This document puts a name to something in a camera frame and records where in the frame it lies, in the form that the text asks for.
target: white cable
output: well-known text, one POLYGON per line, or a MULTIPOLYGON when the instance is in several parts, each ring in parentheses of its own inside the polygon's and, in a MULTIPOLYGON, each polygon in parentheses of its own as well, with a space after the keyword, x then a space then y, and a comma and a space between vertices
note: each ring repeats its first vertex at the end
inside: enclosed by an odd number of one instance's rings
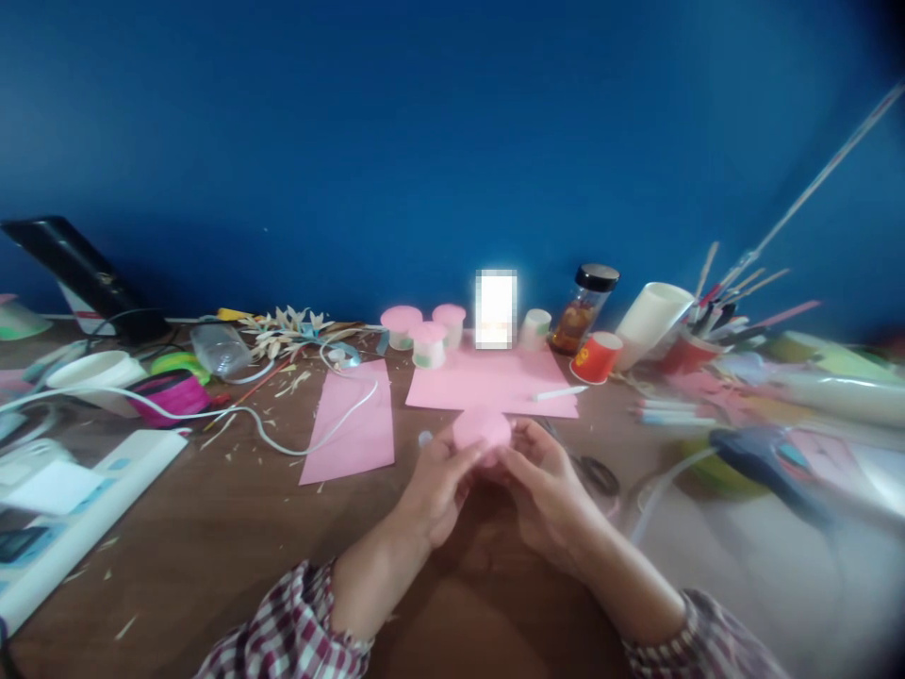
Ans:
MULTIPOLYGON (((358 332, 358 330, 356 328, 350 328, 348 331, 345 331, 345 332, 358 332)), ((336 339, 337 339, 336 337, 332 337, 332 338, 330 338, 330 341, 336 340, 336 339)), ((326 356, 324 356, 324 354, 323 354, 323 349, 324 349, 324 347, 327 346, 327 344, 329 344, 329 341, 326 341, 324 344, 321 345, 321 359, 326 364, 327 368, 329 368, 331 371, 333 371, 340 377, 345 377, 346 379, 371 381, 374 383, 374 386, 371 387, 370 391, 365 395, 365 397, 363 399, 361 399, 358 403, 356 403, 354 406, 349 408, 349 411, 339 419, 339 422, 337 422, 329 432, 326 433, 326 435, 323 437, 323 439, 318 441, 318 443, 316 445, 313 445, 313 446, 309 447, 307 450, 303 450, 303 451, 293 451, 293 450, 290 450, 289 448, 284 448, 279 443, 277 443, 276 441, 271 439, 267 435, 267 432, 264 431, 264 423, 261 421, 260 416, 249 407, 235 406, 235 407, 231 407, 231 408, 226 408, 224 410, 215 410, 214 412, 195 413, 193 415, 175 415, 172 412, 169 412, 169 411, 165 410, 164 408, 158 406, 153 401, 146 399, 141 394, 137 394, 134 391, 129 391, 128 389, 118 389, 116 387, 66 387, 63 389, 51 389, 49 391, 42 391, 41 393, 32 394, 31 396, 25 396, 21 399, 18 399, 16 401, 11 401, 10 403, 0 406, 0 413, 6 412, 7 410, 13 410, 13 409, 19 408, 21 406, 24 406, 25 404, 32 403, 34 401, 39 401, 40 399, 49 398, 50 396, 58 396, 61 394, 75 394, 75 393, 80 393, 80 392, 84 392, 84 391, 108 391, 109 393, 115 393, 115 394, 119 394, 120 396, 125 396, 126 398, 131 398, 131 399, 135 399, 136 401, 141 401, 146 406, 152 408, 153 410, 156 410, 158 413, 160 413, 164 417, 168 417, 173 420, 195 420, 198 418, 208 418, 208 417, 211 417, 214 415, 222 415, 222 414, 230 413, 230 412, 237 413, 240 411, 245 411, 247 413, 250 413, 251 416, 253 418, 255 418, 255 423, 257 424, 258 435, 264 440, 265 443, 267 443, 269 446, 271 446, 274 450, 277 450, 280 453, 283 453, 285 455, 293 455, 296 457, 302 456, 302 455, 308 455, 309 453, 314 453, 314 451, 318 450, 324 443, 326 443, 328 440, 330 440, 330 438, 337 432, 337 430, 343 425, 343 423, 349 419, 349 416, 352 415, 352 413, 354 413, 362 405, 364 405, 364 403, 366 401, 368 401, 368 399, 371 396, 373 396, 374 392, 377 391, 377 387, 378 387, 378 382, 375 379, 371 380, 370 378, 360 378, 360 377, 354 377, 353 375, 344 374, 344 373, 341 373, 340 371, 336 370, 332 365, 330 365, 329 361, 327 361, 327 359, 326 359, 326 356)))
POLYGON ((667 490, 669 490, 669 487, 672 485, 672 482, 676 480, 676 477, 678 477, 679 474, 684 472, 689 467, 693 467, 694 465, 698 464, 705 457, 713 455, 715 452, 716 448, 707 448, 700 451, 699 453, 695 453, 691 457, 684 459, 682 462, 677 464, 675 467, 673 467, 671 470, 660 477, 660 480, 657 482, 657 485, 654 487, 653 492, 650 494, 648 501, 644 505, 644 511, 641 512, 641 518, 638 520, 638 525, 632 531, 632 544, 635 547, 637 547, 641 543, 641 539, 644 537, 644 532, 648 529, 650 517, 653 514, 653 510, 660 502, 660 498, 663 497, 664 493, 666 493, 667 490))

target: black jar lid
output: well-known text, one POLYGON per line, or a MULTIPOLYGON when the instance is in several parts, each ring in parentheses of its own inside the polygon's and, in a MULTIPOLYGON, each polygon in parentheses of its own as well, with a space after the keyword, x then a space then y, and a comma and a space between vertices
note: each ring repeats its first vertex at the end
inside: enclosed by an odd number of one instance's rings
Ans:
POLYGON ((575 282, 593 292, 609 292, 619 282, 619 272, 603 264, 582 264, 575 274, 575 282))

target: plaid shirt sleeve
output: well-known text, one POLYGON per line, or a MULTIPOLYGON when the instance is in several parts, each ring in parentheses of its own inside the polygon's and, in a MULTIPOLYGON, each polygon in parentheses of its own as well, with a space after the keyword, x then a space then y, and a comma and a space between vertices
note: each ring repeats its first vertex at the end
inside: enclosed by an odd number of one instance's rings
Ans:
POLYGON ((773 654, 711 597, 687 589, 685 628, 660 646, 623 640, 636 677, 644 679, 788 679, 773 654))
POLYGON ((264 597, 255 617, 221 639, 196 679, 347 679, 368 669, 369 641, 330 629, 333 566, 303 561, 264 597))

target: red cup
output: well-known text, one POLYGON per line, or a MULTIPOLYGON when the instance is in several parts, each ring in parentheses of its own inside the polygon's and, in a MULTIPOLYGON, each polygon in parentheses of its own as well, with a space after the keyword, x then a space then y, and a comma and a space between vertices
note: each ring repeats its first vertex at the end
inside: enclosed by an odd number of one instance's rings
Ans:
POLYGON ((665 374, 694 373, 704 363, 725 354, 732 347, 723 347, 695 337, 683 328, 669 352, 660 361, 660 370, 665 374))
POLYGON ((603 384, 616 365, 620 351, 622 340, 613 333, 591 333, 578 354, 568 363, 568 367, 582 382, 603 384))

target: person's right hand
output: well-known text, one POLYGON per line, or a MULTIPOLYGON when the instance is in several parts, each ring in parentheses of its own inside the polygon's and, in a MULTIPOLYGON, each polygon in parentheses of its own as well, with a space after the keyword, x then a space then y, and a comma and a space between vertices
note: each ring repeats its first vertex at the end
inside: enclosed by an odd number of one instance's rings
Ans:
POLYGON ((580 577, 576 551, 610 526, 587 494, 568 453, 540 424, 519 418, 512 447, 497 456, 515 483, 506 483, 516 501, 525 543, 554 566, 580 577))

